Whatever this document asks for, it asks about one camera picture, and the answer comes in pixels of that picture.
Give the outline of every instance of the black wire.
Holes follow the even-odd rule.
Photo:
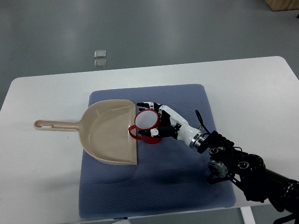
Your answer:
[[[196,116],[201,124],[201,126],[205,129],[205,131],[210,134],[209,130],[206,128],[206,126],[204,125],[204,121],[202,120],[201,114],[198,110],[195,110]]]
[[[242,148],[241,147],[233,147],[233,148],[239,148],[241,150],[241,152],[242,152]]]
[[[276,219],[273,224],[282,224],[282,223],[286,223],[286,222],[289,222],[293,219],[296,218],[296,215],[293,213],[293,214],[290,214],[286,217],[283,217],[283,218],[279,218],[279,219]]]

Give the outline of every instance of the white table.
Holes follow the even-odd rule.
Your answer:
[[[0,111],[0,223],[81,220],[78,134],[37,131],[35,120],[78,121],[97,90],[193,83],[205,87],[219,133],[299,180],[299,81],[281,57],[22,77]],[[235,207],[260,204],[234,189]]]

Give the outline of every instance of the gray floor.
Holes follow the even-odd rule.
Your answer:
[[[107,70],[282,56],[299,77],[298,13],[264,0],[1,0],[0,106],[17,77],[95,70],[97,49],[107,50]],[[257,224],[287,214],[253,212]],[[242,222],[239,210],[179,217],[157,220]]]

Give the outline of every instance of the red cup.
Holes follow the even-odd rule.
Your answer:
[[[160,125],[161,124],[157,112],[152,109],[146,109],[140,111],[135,116],[134,124],[130,126],[128,130],[131,137],[136,140],[144,140],[148,144],[157,144],[162,140],[162,138],[154,138],[145,135],[137,136],[137,135],[133,135],[131,131],[135,128],[137,128],[138,131],[145,130],[145,129],[153,129],[156,127],[160,127]]]

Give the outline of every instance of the dustpan handle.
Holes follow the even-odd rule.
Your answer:
[[[37,120],[33,124],[36,130],[75,132],[80,130],[79,122],[62,122],[52,120]]]

